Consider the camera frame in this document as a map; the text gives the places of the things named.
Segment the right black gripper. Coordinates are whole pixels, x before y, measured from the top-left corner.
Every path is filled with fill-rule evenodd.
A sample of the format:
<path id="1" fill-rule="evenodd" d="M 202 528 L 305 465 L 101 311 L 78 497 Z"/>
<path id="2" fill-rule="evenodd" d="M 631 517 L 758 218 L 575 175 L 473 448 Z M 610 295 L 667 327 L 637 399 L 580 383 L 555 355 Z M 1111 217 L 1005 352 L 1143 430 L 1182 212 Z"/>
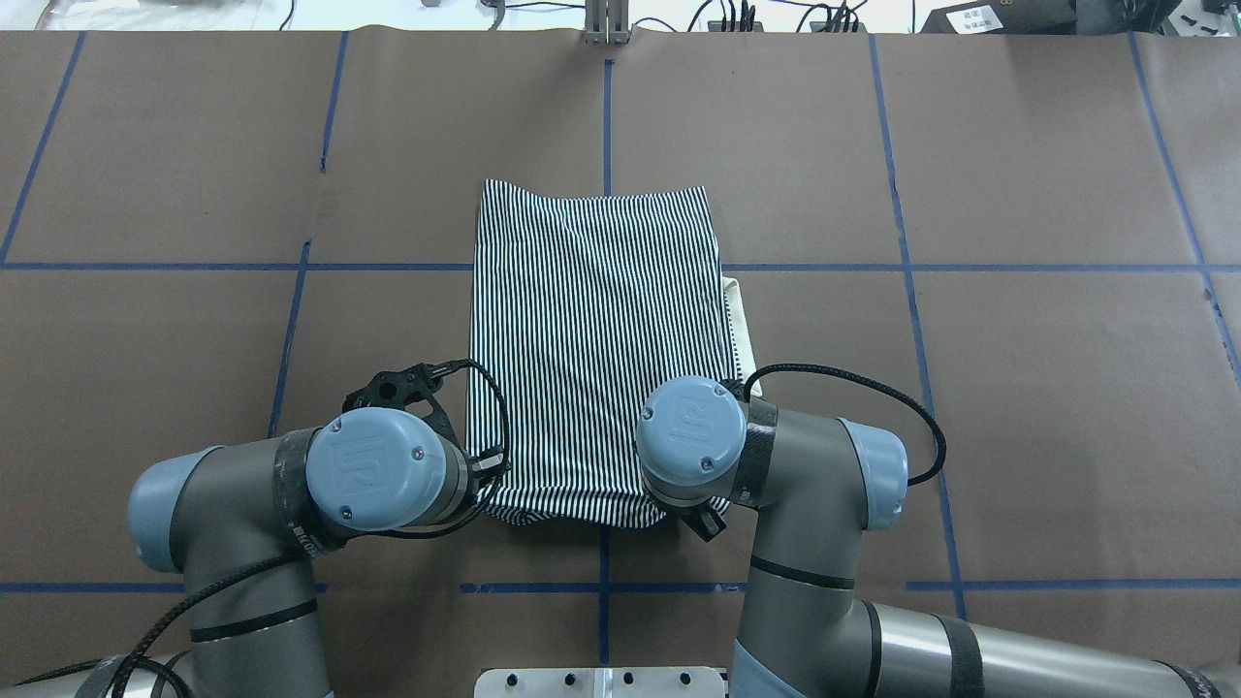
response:
<path id="1" fill-rule="evenodd" d="M 709 501 L 692 505 L 669 505 L 669 512 L 702 542 L 714 542 L 727 527 L 724 515 Z"/>

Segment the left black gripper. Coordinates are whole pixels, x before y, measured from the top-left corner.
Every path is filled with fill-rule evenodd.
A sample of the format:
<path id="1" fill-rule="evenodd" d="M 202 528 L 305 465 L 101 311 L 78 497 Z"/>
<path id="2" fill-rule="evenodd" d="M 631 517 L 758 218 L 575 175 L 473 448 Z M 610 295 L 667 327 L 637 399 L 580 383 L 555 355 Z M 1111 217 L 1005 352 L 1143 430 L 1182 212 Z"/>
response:
<path id="1" fill-rule="evenodd" d="M 505 446 L 484 447 L 480 452 L 472 452 L 465 447 L 457 447 L 460 455 L 460 501 L 458 510 L 469 510 L 477 504 L 478 496 L 485 482 L 496 481 L 508 473 L 510 468 L 509 448 Z"/>

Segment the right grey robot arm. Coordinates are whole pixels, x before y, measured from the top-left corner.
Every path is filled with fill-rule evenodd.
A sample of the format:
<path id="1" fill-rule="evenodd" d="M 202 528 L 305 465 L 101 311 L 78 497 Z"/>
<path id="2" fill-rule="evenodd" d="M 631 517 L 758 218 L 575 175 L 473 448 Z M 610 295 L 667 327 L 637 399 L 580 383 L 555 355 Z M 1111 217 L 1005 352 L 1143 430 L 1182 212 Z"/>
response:
<path id="1" fill-rule="evenodd" d="M 701 518 L 757 513 L 731 697 L 1236 697 L 1236 664 L 1191 668 L 859 599 L 865 533 L 903 509 L 907 455 L 885 428 L 781 411 L 709 378 L 652 392 L 635 426 L 647 491 Z"/>

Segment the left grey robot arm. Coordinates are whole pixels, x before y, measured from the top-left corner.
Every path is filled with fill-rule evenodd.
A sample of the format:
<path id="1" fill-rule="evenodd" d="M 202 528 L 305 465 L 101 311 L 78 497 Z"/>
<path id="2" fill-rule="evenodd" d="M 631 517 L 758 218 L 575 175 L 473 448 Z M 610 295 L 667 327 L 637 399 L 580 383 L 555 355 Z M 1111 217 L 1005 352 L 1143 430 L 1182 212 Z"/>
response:
<path id="1" fill-rule="evenodd" d="M 360 537 L 429 540 L 479 514 L 511 428 L 467 456 L 429 421 L 364 407 L 321 428 L 164 460 L 128 527 L 186 595 L 128 652 L 7 686 L 5 697 L 330 697 L 313 564 Z"/>

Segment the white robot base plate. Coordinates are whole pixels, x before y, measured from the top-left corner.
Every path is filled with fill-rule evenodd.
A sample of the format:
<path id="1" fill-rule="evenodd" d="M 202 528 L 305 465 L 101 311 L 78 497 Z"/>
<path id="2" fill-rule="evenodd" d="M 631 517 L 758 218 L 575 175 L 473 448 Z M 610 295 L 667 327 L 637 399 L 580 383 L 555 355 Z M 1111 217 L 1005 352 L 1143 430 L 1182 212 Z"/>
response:
<path id="1" fill-rule="evenodd" d="M 495 668 L 474 697 L 727 697 L 724 669 L 706 666 Z"/>

